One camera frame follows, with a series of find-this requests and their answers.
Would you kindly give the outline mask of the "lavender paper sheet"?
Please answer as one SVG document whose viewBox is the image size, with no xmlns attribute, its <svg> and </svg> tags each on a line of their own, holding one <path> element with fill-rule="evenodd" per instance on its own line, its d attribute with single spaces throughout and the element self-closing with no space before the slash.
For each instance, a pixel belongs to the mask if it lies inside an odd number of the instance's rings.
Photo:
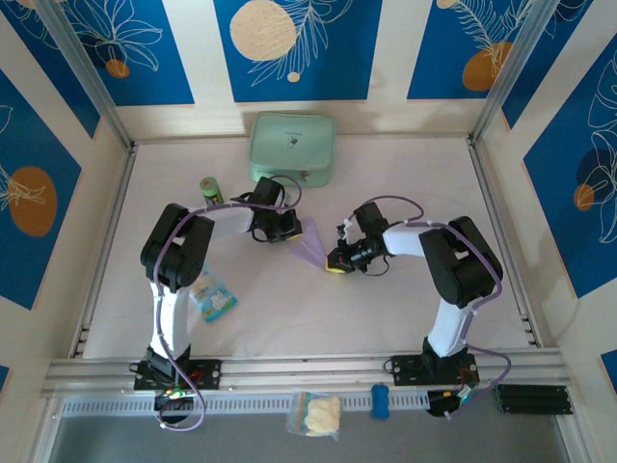
<svg viewBox="0 0 617 463">
<path fill-rule="evenodd" d="M 287 241 L 289 252 L 296 258 L 324 270 L 327 253 L 313 218 L 301 220 L 302 233 Z"/>
</svg>

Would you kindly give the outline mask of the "small green can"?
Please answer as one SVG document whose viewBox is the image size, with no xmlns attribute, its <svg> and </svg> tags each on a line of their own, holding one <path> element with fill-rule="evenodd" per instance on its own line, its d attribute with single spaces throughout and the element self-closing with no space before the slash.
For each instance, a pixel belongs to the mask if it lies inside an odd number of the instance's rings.
<svg viewBox="0 0 617 463">
<path fill-rule="evenodd" d="M 224 202 L 219 183 L 215 177 L 204 177 L 200 181 L 200 189 L 208 207 L 220 205 Z"/>
</svg>

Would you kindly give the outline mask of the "mint green zip pouch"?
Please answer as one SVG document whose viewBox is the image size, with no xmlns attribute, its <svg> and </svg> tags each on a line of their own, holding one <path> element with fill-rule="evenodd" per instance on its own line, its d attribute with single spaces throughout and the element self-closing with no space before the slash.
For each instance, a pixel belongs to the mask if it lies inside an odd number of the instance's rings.
<svg viewBox="0 0 617 463">
<path fill-rule="evenodd" d="M 323 187 L 333 173 L 335 122 L 318 115 L 261 113 L 255 119 L 249 149 L 254 181 L 276 175 L 302 187 Z"/>
</svg>

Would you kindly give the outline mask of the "blue snack packet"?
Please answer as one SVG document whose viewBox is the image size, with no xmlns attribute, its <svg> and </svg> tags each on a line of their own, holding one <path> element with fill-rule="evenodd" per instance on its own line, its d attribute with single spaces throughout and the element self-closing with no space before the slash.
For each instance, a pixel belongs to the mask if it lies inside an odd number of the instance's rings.
<svg viewBox="0 0 617 463">
<path fill-rule="evenodd" d="M 207 323 L 212 323 L 225 315 L 238 302 L 207 262 L 191 285 L 190 298 L 198 306 Z"/>
</svg>

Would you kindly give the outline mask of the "small blue plastic object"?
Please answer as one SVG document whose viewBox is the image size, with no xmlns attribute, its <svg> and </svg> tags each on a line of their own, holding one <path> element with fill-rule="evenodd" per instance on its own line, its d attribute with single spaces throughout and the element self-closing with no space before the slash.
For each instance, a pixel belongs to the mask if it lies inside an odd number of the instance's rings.
<svg viewBox="0 0 617 463">
<path fill-rule="evenodd" d="M 389 417 L 389 387 L 385 384 L 375 384 L 371 387 L 371 416 L 375 420 L 386 420 Z"/>
</svg>

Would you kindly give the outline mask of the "clear bag of yellow chips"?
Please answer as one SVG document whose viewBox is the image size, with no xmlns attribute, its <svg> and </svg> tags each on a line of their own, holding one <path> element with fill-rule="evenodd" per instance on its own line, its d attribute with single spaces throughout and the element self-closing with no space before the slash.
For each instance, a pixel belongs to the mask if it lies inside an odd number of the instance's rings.
<svg viewBox="0 0 617 463">
<path fill-rule="evenodd" d="M 286 431 L 304 437 L 338 440 L 342 403 L 338 395 L 296 391 L 286 418 Z"/>
</svg>

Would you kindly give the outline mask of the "black ribbed block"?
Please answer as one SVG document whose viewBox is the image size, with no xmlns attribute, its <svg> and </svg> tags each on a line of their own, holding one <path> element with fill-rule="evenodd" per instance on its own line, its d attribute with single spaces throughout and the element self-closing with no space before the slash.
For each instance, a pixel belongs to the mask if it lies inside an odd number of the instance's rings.
<svg viewBox="0 0 617 463">
<path fill-rule="evenodd" d="M 503 414 L 572 415 L 567 389 L 551 385 L 500 385 L 496 403 Z"/>
</svg>

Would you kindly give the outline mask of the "long aluminium mounting rail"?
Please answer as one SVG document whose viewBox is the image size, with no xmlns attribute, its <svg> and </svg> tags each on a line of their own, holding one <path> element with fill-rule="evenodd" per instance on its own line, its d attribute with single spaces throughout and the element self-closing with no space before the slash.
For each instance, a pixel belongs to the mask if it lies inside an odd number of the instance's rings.
<svg viewBox="0 0 617 463">
<path fill-rule="evenodd" d="M 482 385 L 511 368 L 504 384 L 569 386 L 571 376 L 556 348 L 515 348 L 499 355 L 477 353 L 476 366 Z M 222 357 L 221 391 L 236 394 L 282 393 L 293 389 L 358 392 L 376 383 L 393 383 L 384 370 L 390 355 L 345 354 L 341 356 Z M 132 395 L 135 374 L 129 371 L 134 358 L 55 359 L 43 379 L 40 395 Z"/>
</svg>

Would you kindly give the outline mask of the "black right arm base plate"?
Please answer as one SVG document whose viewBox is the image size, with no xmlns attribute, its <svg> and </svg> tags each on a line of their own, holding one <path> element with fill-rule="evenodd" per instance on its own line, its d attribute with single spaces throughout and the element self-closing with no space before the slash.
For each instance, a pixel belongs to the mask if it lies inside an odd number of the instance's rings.
<svg viewBox="0 0 617 463">
<path fill-rule="evenodd" d="M 467 351 L 440 358 L 429 354 L 396 355 L 390 358 L 395 386 L 439 386 L 477 384 L 475 358 Z"/>
</svg>

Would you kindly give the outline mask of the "aluminium table side rail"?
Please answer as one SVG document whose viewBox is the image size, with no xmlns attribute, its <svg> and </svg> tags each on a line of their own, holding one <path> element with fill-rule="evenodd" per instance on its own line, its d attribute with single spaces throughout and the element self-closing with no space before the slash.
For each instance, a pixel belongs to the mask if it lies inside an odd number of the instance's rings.
<svg viewBox="0 0 617 463">
<path fill-rule="evenodd" d="M 121 211 L 134 169 L 138 149 L 139 145 L 136 142 L 133 142 L 122 165 L 120 180 L 113 195 L 109 217 L 105 223 L 104 234 L 98 250 L 94 271 L 89 281 L 88 291 L 86 292 L 81 313 L 77 319 L 77 324 L 68 349 L 67 356 L 70 359 L 81 358 L 83 356 L 84 347 L 94 319 L 94 311 L 102 288 L 114 238 L 120 222 Z"/>
<path fill-rule="evenodd" d="M 507 230 L 507 207 L 502 191 L 496 182 L 489 156 L 484 153 L 480 142 L 471 135 L 467 138 L 469 156 L 480 190 L 496 235 L 497 247 L 503 261 L 504 273 L 516 302 L 519 318 L 526 332 L 527 343 L 536 348 L 544 347 L 542 333 L 538 330 L 536 317 L 523 282 L 517 262 L 516 241 Z"/>
</svg>

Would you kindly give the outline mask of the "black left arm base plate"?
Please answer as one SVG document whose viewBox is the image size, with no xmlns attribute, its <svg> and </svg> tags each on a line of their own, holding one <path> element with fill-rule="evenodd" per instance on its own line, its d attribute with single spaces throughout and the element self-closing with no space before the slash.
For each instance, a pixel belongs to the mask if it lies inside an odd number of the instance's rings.
<svg viewBox="0 0 617 463">
<path fill-rule="evenodd" d="M 220 360 L 188 360 L 182 367 L 199 390 L 216 391 L 221 381 Z M 189 390 L 186 381 L 178 374 L 170 379 L 163 373 L 152 372 L 146 361 L 132 363 L 129 371 L 135 374 L 134 389 L 136 391 L 162 391 L 180 387 Z"/>
</svg>

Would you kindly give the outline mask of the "aluminium frame post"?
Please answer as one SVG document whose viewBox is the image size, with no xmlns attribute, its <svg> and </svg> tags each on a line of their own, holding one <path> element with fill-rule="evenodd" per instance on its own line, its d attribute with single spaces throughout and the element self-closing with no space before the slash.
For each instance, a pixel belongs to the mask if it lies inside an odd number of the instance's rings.
<svg viewBox="0 0 617 463">
<path fill-rule="evenodd" d="M 133 151 L 134 141 L 129 135 L 113 99 L 61 6 L 55 0 L 33 0 L 33 3 L 44 26 L 94 105 L 97 113 L 107 122 L 112 134 L 124 151 L 130 154 Z"/>
<path fill-rule="evenodd" d="M 509 96 L 528 58 L 549 24 L 559 1 L 535 0 L 532 4 L 529 16 L 524 21 L 520 33 L 515 38 L 510 53 L 496 77 L 494 86 L 485 98 L 482 110 L 469 134 L 469 144 L 472 147 L 476 147 L 485 135 L 496 113 L 501 109 L 505 99 Z"/>
</svg>

